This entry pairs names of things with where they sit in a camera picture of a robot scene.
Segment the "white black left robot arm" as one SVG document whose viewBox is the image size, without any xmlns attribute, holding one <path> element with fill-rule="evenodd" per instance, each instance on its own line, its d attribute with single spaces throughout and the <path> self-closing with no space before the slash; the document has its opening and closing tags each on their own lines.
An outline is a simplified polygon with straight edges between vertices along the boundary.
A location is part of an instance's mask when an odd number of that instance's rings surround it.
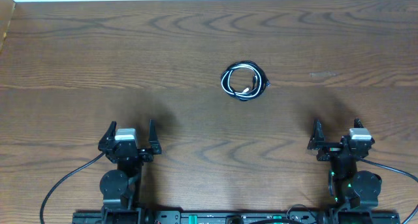
<svg viewBox="0 0 418 224">
<path fill-rule="evenodd" d="M 137 199 L 142 167 L 161 154 L 161 144 L 153 121 L 149 125 L 149 148 L 138 147 L 134 128 L 117 129 L 116 126 L 113 121 L 98 143 L 98 150 L 117 165 L 103 175 L 99 184 L 103 194 L 101 223 L 141 223 L 144 214 Z"/>
</svg>

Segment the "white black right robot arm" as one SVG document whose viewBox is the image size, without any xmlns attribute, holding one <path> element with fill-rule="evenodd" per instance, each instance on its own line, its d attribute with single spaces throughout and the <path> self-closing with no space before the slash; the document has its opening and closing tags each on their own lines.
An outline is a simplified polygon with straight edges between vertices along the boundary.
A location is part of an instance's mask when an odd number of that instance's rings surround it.
<svg viewBox="0 0 418 224">
<path fill-rule="evenodd" d="M 360 219 L 365 215 L 371 220 L 371 209 L 378 205 L 381 178 L 372 172 L 357 170 L 357 162 L 368 156 L 374 143 L 369 130 L 358 118 L 339 142 L 327 142 L 321 122 L 313 122 L 307 148 L 317 151 L 318 161 L 330 163 L 329 192 L 336 199 L 336 204 L 323 214 L 323 219 L 342 223 L 345 219 Z"/>
</svg>

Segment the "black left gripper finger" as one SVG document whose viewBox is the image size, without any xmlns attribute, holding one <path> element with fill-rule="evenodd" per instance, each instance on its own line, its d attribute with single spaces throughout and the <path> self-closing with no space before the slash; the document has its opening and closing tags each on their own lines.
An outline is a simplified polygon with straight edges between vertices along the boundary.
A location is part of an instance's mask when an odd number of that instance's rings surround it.
<svg viewBox="0 0 418 224">
<path fill-rule="evenodd" d="M 150 120 L 148 142 L 150 143 L 151 149 L 153 149 L 153 150 L 160 150 L 161 149 L 161 144 L 158 140 L 157 133 L 156 133 L 156 130 L 155 130 L 155 124 L 154 124 L 153 120 Z"/>
<path fill-rule="evenodd" d="M 114 141 L 114 137 L 116 134 L 116 126 L 116 121 L 112 121 L 110 123 L 106 133 L 102 136 L 102 138 L 99 141 L 99 146 L 108 146 L 112 141 Z"/>
</svg>

